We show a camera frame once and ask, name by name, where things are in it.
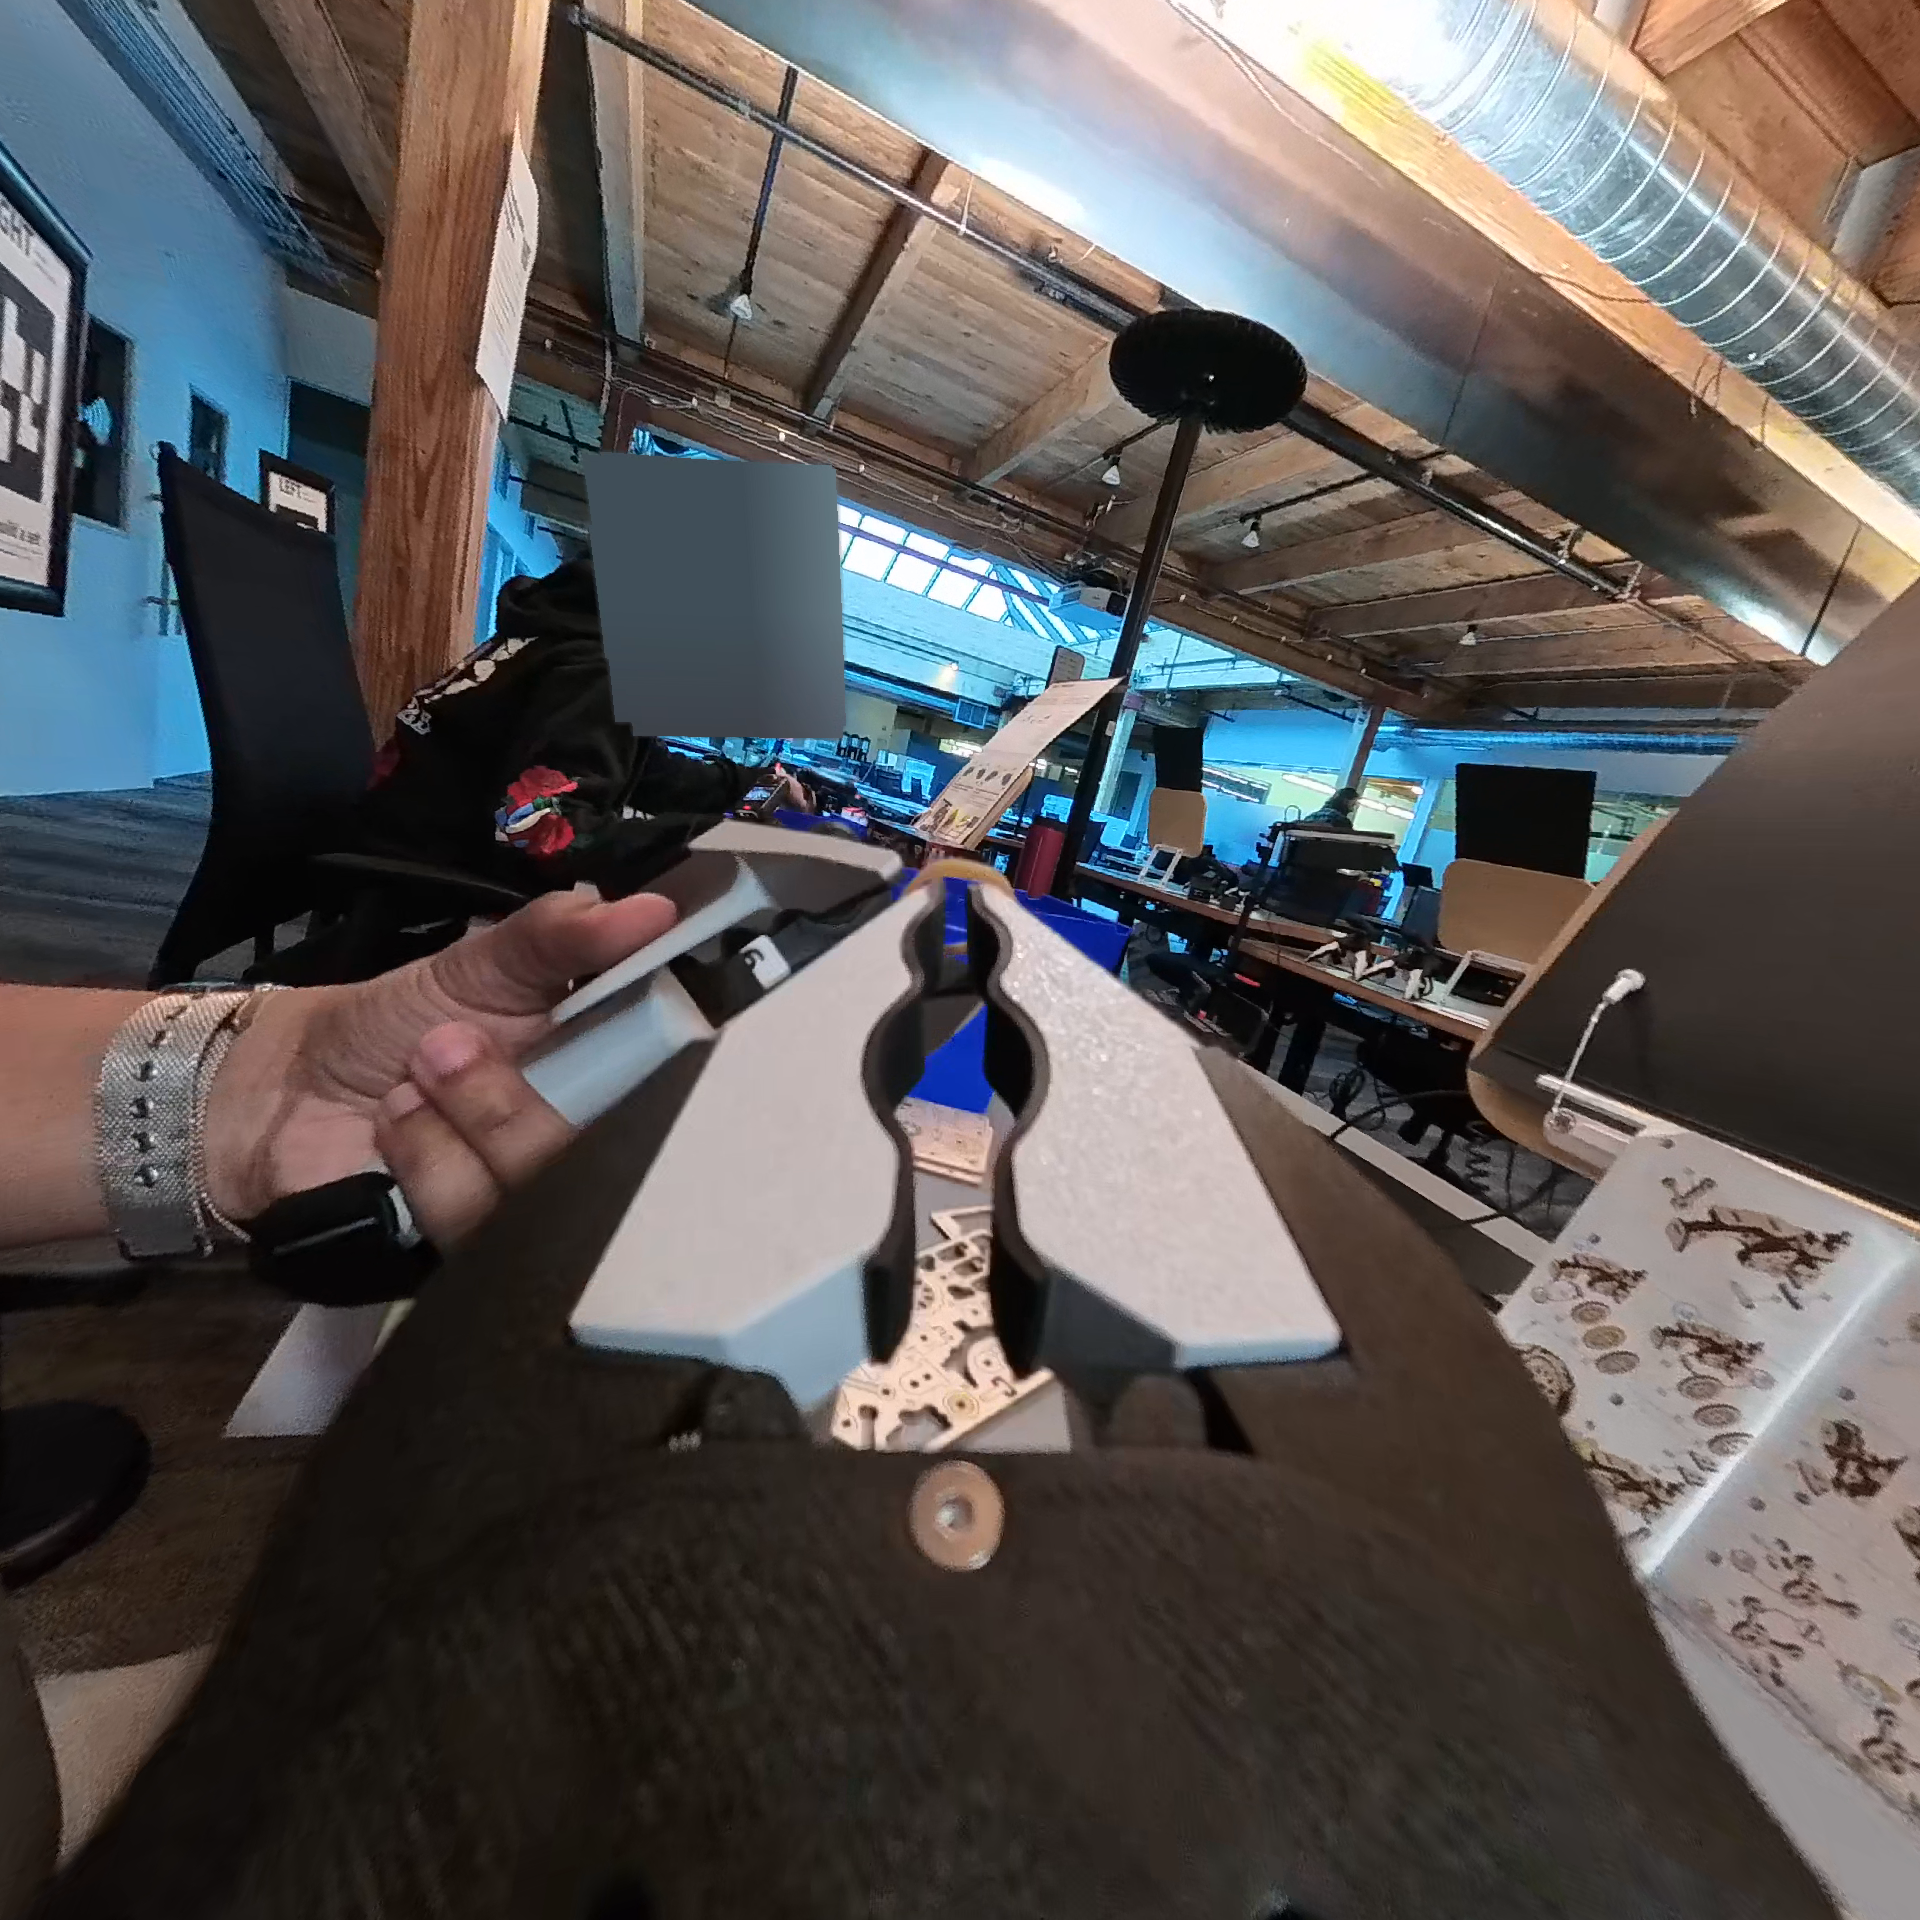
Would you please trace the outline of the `black round base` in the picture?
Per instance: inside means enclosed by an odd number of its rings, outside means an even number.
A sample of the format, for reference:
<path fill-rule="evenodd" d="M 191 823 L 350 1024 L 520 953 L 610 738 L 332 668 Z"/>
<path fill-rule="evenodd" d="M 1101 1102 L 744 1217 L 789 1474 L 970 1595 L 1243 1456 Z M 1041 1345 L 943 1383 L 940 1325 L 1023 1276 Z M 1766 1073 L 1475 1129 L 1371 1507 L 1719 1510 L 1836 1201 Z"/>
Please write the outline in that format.
<path fill-rule="evenodd" d="M 96 1542 L 137 1501 L 151 1449 L 123 1411 L 88 1402 L 1 1415 L 1 1586 L 17 1592 Z"/>

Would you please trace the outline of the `wooden beam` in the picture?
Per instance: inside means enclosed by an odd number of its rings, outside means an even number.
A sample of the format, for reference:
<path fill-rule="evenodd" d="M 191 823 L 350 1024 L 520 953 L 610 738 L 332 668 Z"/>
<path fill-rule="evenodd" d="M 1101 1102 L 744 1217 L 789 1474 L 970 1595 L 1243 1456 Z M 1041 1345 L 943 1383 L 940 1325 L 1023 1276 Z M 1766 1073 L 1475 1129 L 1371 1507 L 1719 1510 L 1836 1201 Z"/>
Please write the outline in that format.
<path fill-rule="evenodd" d="M 384 234 L 352 650 L 376 745 L 472 647 L 498 411 L 475 367 L 548 3 L 418 3 Z"/>

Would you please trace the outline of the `wooden gear parts sheet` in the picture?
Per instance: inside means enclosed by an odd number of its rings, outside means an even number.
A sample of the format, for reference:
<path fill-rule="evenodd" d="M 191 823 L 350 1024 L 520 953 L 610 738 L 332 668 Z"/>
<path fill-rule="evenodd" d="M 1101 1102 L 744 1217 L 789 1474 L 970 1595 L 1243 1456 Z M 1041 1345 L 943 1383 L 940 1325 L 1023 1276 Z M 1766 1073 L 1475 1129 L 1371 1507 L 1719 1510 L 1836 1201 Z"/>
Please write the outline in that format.
<path fill-rule="evenodd" d="M 908 1325 L 886 1360 L 837 1385 L 828 1440 L 851 1453 L 950 1453 L 1054 1388 L 1002 1351 L 991 1303 L 994 1210 L 932 1212 L 935 1241 L 913 1260 Z"/>

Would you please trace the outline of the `wooden display board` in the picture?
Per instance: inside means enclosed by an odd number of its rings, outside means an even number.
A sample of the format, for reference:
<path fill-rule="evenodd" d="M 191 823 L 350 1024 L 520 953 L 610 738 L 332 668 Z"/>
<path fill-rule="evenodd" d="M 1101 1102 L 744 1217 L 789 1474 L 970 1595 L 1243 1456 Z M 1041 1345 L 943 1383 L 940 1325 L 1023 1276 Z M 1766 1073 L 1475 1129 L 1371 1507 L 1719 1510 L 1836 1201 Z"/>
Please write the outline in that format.
<path fill-rule="evenodd" d="M 913 821 L 912 835 L 945 851 L 976 851 L 1034 781 L 1049 746 L 1124 682 L 1049 684 L 973 753 Z"/>

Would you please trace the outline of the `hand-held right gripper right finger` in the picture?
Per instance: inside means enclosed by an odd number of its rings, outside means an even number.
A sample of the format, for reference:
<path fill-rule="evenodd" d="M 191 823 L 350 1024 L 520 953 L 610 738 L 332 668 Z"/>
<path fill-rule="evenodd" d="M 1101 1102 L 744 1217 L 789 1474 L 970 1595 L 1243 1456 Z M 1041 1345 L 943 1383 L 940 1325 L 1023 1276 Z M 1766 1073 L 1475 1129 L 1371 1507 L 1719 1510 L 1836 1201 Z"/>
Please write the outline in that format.
<path fill-rule="evenodd" d="M 991 1164 L 987 1294 L 1022 1377 L 1131 1380 L 1331 1356 L 1327 1300 L 1207 1057 L 1014 894 L 970 897 Z"/>

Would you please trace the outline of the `silver ventilation duct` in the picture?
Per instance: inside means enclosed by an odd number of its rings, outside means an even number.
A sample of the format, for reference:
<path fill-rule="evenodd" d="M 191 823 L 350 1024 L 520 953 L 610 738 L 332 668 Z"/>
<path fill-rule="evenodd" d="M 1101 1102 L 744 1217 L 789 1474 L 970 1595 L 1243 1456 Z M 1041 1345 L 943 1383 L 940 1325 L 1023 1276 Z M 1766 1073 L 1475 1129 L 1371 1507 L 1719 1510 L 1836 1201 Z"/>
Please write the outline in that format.
<path fill-rule="evenodd" d="M 1917 361 L 1883 302 L 1563 3 L 1408 5 L 1374 70 L 1408 109 L 1917 507 Z"/>

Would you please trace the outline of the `black display panel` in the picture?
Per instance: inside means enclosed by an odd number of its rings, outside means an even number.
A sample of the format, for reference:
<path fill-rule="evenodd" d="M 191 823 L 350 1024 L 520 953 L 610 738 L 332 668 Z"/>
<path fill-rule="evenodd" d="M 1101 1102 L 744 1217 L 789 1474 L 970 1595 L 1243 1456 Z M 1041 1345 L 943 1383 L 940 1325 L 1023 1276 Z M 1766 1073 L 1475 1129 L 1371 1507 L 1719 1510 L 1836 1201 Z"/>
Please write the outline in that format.
<path fill-rule="evenodd" d="M 1633 842 L 1467 1063 L 1573 1166 L 1561 1079 L 1916 1223 L 1916 589 Z"/>

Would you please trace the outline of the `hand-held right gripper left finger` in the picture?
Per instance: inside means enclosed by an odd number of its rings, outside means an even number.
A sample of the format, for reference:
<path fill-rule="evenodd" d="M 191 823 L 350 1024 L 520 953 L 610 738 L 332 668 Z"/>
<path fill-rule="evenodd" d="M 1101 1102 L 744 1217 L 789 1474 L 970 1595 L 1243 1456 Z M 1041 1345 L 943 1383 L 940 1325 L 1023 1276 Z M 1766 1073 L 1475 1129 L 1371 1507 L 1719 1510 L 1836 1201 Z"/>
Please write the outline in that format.
<path fill-rule="evenodd" d="M 945 888 L 904 890 L 691 1046 L 686 1093 L 569 1314 L 606 1355 L 778 1380 L 804 1413 L 893 1351 L 913 1297 L 920 1002 Z"/>

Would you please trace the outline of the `blue plastic bin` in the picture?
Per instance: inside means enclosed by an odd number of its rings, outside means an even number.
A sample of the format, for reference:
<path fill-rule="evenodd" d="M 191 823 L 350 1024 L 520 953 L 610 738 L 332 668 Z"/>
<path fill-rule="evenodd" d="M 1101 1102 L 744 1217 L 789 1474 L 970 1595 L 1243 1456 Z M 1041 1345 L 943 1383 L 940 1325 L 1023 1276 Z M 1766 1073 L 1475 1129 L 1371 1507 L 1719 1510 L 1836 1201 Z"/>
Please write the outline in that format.
<path fill-rule="evenodd" d="M 943 945 L 948 948 L 966 948 L 966 894 L 966 881 L 958 877 L 943 881 Z M 1117 921 L 1091 914 L 1049 894 L 1027 897 L 1019 892 L 1017 900 L 1096 968 L 1109 977 L 1122 973 L 1129 931 Z M 966 1020 L 960 1020 L 948 1039 L 925 1054 L 923 1071 L 910 1091 L 912 1099 L 961 1114 L 983 1116 L 994 1102 L 994 1089 L 986 1073 L 986 1043 L 987 1015 L 980 1002 L 972 1002 Z"/>

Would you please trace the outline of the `white paper notice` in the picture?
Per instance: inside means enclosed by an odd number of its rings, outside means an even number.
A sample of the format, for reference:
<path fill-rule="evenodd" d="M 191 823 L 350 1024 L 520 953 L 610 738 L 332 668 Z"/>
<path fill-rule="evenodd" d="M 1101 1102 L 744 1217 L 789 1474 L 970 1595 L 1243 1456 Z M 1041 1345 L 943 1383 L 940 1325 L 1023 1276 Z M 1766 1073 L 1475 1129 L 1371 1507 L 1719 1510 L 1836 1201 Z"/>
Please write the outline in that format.
<path fill-rule="evenodd" d="M 508 138 L 474 369 L 498 418 L 511 411 L 520 331 L 540 248 L 540 192 L 520 128 Z"/>

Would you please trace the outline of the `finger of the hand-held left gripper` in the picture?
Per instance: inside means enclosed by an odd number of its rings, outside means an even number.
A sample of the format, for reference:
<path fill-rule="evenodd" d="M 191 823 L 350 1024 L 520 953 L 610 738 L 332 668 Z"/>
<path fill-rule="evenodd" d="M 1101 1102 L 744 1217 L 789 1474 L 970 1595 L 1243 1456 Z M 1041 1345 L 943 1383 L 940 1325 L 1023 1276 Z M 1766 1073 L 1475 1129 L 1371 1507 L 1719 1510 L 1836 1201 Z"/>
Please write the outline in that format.
<path fill-rule="evenodd" d="M 607 1114 L 714 1024 L 678 980 L 642 980 L 560 1022 L 522 1063 L 527 1086 L 571 1129 Z"/>
<path fill-rule="evenodd" d="M 774 953 L 782 937 L 831 942 L 868 909 L 889 907 L 904 865 L 856 837 L 723 821 L 634 878 L 631 899 L 669 905 L 665 932 L 578 984 L 549 1015 L 554 1028 L 612 1016 L 665 973 L 711 1010 L 749 973 L 752 953 Z"/>

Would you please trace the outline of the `person's left hand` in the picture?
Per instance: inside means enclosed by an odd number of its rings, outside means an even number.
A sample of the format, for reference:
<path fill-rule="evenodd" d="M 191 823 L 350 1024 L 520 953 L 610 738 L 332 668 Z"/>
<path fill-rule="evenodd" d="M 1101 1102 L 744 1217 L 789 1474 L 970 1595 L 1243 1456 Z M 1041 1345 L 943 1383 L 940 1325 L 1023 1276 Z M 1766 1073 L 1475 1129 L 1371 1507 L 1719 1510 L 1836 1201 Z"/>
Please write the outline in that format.
<path fill-rule="evenodd" d="M 205 1099 L 205 1199 L 249 1226 L 382 1166 L 419 1234 L 455 1245 L 578 1135 L 522 1068 L 551 1013 L 675 919 L 656 894 L 554 892 L 396 973 L 259 998 Z"/>

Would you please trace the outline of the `folded instruction booklet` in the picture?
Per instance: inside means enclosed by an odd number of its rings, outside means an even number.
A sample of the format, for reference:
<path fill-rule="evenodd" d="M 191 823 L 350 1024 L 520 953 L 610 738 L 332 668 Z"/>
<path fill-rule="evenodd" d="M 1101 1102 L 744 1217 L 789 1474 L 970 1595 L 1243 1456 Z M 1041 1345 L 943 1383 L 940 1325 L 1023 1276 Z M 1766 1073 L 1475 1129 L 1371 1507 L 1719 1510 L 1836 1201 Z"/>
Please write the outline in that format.
<path fill-rule="evenodd" d="M 1497 1329 L 1650 1603 L 1914 1831 L 1916 1234 L 1643 1135 Z"/>

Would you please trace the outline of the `long wooden work table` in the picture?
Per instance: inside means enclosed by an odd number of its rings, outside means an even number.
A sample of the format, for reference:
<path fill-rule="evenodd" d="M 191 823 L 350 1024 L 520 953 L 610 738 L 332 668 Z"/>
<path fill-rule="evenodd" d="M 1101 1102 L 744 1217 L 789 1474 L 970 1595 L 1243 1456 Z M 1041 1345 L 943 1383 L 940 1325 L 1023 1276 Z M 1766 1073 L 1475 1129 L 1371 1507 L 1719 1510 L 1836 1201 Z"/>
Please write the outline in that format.
<path fill-rule="evenodd" d="M 1220 937 L 1214 942 L 1220 953 L 1233 953 L 1233 958 L 1226 961 L 1224 967 L 1235 978 L 1264 980 L 1286 975 L 1331 996 L 1378 1008 L 1391 1019 L 1420 1024 L 1459 1043 L 1479 1043 L 1492 1033 L 1499 1016 L 1499 1008 L 1487 1010 L 1473 1002 L 1462 1002 L 1440 989 L 1412 995 L 1403 990 L 1403 978 L 1393 971 L 1356 977 L 1348 967 L 1316 961 L 1316 953 L 1327 945 L 1331 934 L 1326 926 L 1299 925 L 1264 910 L 1241 914 L 1211 902 L 1191 900 L 1179 888 L 1156 881 L 1087 865 L 1071 871 L 1069 894 L 1073 900 L 1101 900 L 1105 905 L 1120 900 L 1117 914 L 1124 925 L 1129 925 L 1138 910 L 1147 907 L 1179 922 L 1205 926 L 1210 934 Z"/>

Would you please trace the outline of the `black monitor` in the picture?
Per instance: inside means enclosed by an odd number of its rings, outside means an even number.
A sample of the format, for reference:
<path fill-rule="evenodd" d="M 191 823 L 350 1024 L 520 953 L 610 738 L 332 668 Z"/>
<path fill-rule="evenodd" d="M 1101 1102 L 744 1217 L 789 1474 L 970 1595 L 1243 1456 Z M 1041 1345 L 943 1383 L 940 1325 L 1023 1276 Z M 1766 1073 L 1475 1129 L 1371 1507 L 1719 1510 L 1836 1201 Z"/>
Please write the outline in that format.
<path fill-rule="evenodd" d="M 1459 762 L 1452 859 L 1584 882 L 1595 790 L 1588 770 Z"/>

